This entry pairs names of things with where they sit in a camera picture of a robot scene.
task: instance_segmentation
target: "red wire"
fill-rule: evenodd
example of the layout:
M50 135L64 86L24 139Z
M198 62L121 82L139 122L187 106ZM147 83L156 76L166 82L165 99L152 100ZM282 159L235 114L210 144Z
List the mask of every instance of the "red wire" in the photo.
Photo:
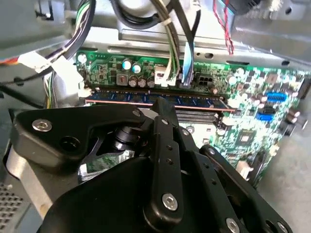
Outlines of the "red wire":
M229 0L226 0L225 1L225 7L224 7L225 24L223 24L222 20L220 19L219 15L217 14L216 0L213 0L214 15L217 18L218 23L221 25L222 29L225 32L225 45L227 47L229 55L233 55L234 46L233 46L233 42L232 42L230 35L229 35L229 26L228 26L228 5L229 5Z

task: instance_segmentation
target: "cable tie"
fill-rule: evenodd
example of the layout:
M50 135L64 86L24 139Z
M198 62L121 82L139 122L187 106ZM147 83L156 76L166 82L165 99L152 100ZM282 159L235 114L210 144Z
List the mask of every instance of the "cable tie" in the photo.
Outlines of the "cable tie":
M162 21L163 26L167 26L168 24L170 24L172 22L171 17L169 17L168 19Z

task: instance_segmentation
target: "green circuit board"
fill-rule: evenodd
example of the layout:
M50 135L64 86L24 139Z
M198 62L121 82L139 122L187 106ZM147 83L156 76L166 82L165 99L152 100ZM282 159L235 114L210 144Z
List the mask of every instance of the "green circuit board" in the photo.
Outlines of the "green circuit board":
M138 65L139 73L134 69L125 70L122 66L124 61L130 61L131 67ZM222 122L229 126L226 130L219 129L210 121L206 124L181 121L180 125L191 132L199 148L204 144L211 144L233 167L236 167L239 161L252 164L258 153L264 153L263 166L255 182L258 183L265 168L276 155L278 142L284 136L279 126L284 121L289 108L296 108L299 104L296 94L310 72L286 68L194 62L194 78L191 86L183 88L178 79L157 80L157 69L165 67L167 63L168 59L164 58L113 55L92 51L77 53L77 70L84 77L86 85L102 91L95 92L93 96L87 98L87 101L92 104L108 98L108 95L104 96L103 92L114 86L124 86L127 88L126 93L146 89L173 90L181 96L187 93L199 93L217 98L224 97L226 104L235 110L221 112ZM137 83L130 85L133 76L137 80L144 79L145 86ZM271 101L265 101L264 107L262 103L258 104L252 99L260 94L267 96L269 93L272 95ZM280 95L280 101L273 99L275 93ZM260 119L258 112L262 108L274 109L273 119ZM95 171L94 164L87 166L90 172Z

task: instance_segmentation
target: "bolt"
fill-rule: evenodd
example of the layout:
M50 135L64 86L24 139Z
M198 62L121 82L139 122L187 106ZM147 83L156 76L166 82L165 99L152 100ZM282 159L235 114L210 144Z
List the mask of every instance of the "bolt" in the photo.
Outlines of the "bolt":
M133 111L133 114L134 114L135 116L137 116L137 117L140 117L139 111L137 111L137 110L134 110L134 111Z
M239 226L232 218L227 218L225 220L227 227L231 230L232 233L240 233Z
M52 124L48 120L39 119L32 123L35 130L40 132L48 132L52 129Z
M178 203L177 203L176 198L172 194L170 193L164 194L162 196L162 202L167 209L171 211L177 210Z
M284 233L288 233L286 227L281 223L281 222L277 222L278 226L281 228L281 230L284 232Z
M214 151L212 148L208 148L208 152L209 152L210 154L212 154L212 155L215 154L215 151Z
M188 130L183 129L183 130L182 130L182 132L183 132L183 134L184 134L184 135L186 135L186 136L188 136L188 135L189 135Z
M168 123L166 120L164 120L164 119L162 119L162 122L163 122L164 124L166 124L166 125L169 124L169 123Z

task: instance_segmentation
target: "motherboard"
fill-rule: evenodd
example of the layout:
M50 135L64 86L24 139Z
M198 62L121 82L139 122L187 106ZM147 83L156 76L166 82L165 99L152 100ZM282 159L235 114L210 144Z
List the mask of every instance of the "motherboard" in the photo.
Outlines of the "motherboard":
M83 50L76 58L85 86L93 90L86 103L148 108L163 97L197 147L215 147L255 187L282 137L307 123L296 108L310 88L309 71L194 62L191 85L184 86L182 73L164 78L165 58ZM88 170L98 171L98 164L107 169L105 160L88 164Z

